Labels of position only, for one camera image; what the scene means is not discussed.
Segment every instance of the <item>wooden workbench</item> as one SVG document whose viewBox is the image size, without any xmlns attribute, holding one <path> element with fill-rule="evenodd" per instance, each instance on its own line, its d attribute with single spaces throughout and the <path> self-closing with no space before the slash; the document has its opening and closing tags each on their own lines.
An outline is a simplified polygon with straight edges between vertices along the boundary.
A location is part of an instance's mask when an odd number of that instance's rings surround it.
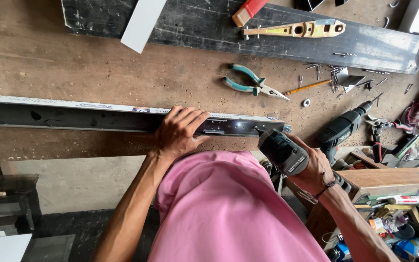
<svg viewBox="0 0 419 262">
<path fill-rule="evenodd" d="M 326 1 L 315 12 L 377 25 L 393 11 L 379 0 L 350 1 L 339 8 L 332 8 L 333 2 Z M 227 63 L 246 65 L 279 91 L 296 89 L 299 75 L 304 75 L 304 85 L 317 82 L 316 72 L 305 70 L 302 62 L 155 44 L 148 44 L 139 55 L 119 40 L 70 35 L 58 0 L 14 0 L 0 5 L 0 95 L 163 108 L 183 104 L 212 112 L 277 116 L 311 146 L 317 145 L 316 134 L 328 121 L 382 91 L 386 93 L 380 107 L 370 113 L 389 120 L 399 117 L 419 97 L 419 74 L 391 74 L 379 88 L 355 88 L 341 99 L 328 85 L 295 93 L 291 102 L 254 97 L 221 83 L 226 74 L 237 79 Z M 323 67 L 320 80 L 330 78 L 326 70 Z M 377 81 L 384 78 L 365 75 Z M 404 95 L 409 83 L 414 86 Z M 300 104 L 306 98 L 312 104 L 303 108 Z M 363 125 L 342 145 L 369 141 L 365 130 Z M 393 144 L 399 137 L 400 132 L 385 130 L 381 141 Z M 143 154 L 151 140 L 145 134 L 0 128 L 0 160 Z M 202 148 L 254 150 L 256 144 L 257 139 L 212 138 Z"/>
</svg>

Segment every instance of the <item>washer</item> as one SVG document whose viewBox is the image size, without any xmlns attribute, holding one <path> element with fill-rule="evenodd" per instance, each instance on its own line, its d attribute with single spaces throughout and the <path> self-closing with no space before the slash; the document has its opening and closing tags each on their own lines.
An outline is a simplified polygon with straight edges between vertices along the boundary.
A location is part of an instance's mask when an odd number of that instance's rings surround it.
<svg viewBox="0 0 419 262">
<path fill-rule="evenodd" d="M 303 103 L 302 103 L 302 105 L 305 106 L 305 107 L 309 107 L 310 104 L 311 104 L 310 99 L 305 99 L 305 101 L 303 101 Z"/>
</svg>

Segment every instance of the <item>pink shirt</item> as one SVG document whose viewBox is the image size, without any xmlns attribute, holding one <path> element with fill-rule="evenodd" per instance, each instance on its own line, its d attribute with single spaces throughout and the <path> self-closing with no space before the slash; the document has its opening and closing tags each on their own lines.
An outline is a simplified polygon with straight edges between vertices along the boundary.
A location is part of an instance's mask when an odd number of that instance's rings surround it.
<svg viewBox="0 0 419 262">
<path fill-rule="evenodd" d="M 176 162 L 154 207 L 149 262 L 327 262 L 250 152 L 210 151 Z"/>
</svg>

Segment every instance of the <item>hand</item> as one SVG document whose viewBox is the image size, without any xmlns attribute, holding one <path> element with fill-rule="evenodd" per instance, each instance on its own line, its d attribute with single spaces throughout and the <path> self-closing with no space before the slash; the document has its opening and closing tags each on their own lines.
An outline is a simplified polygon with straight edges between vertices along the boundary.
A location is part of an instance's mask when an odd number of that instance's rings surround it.
<svg viewBox="0 0 419 262">
<path fill-rule="evenodd" d="M 195 130 L 209 115 L 203 109 L 195 110 L 194 107 L 174 106 L 154 133 L 152 152 L 172 162 L 183 154 L 194 150 L 210 138 L 209 136 L 193 138 Z"/>
<path fill-rule="evenodd" d="M 301 171 L 296 176 L 289 176 L 289 180 L 295 183 L 299 188 L 308 191 L 313 196 L 316 196 L 327 188 L 325 183 L 327 184 L 334 181 L 334 175 L 332 174 L 332 169 L 330 168 L 326 155 L 324 155 L 319 149 L 312 149 L 307 146 L 297 136 L 288 133 L 284 134 L 295 144 L 305 149 L 310 157 L 310 161 L 308 162 L 305 170 Z"/>
</svg>

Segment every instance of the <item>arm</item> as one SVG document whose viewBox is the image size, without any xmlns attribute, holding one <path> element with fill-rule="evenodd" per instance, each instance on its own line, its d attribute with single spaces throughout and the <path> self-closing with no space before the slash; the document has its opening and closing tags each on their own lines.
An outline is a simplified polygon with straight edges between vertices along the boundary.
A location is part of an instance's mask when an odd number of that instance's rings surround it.
<svg viewBox="0 0 419 262">
<path fill-rule="evenodd" d="M 305 149 L 310 157 L 306 169 L 289 179 L 313 196 L 320 194 L 327 187 L 325 183 L 334 181 L 334 175 L 326 156 L 319 149 L 307 146 L 298 137 L 284 134 Z M 392 250 L 384 244 L 384 241 L 358 213 L 349 196 L 339 185 L 326 189 L 319 195 L 318 200 L 334 218 L 355 262 L 399 262 Z"/>
<path fill-rule="evenodd" d="M 176 158 L 210 138 L 193 138 L 195 130 L 209 115 L 204 110 L 182 106 L 173 107 L 166 115 L 154 134 L 153 149 L 147 154 L 98 241 L 93 262 L 131 261 L 150 202 L 162 177 Z"/>
</svg>

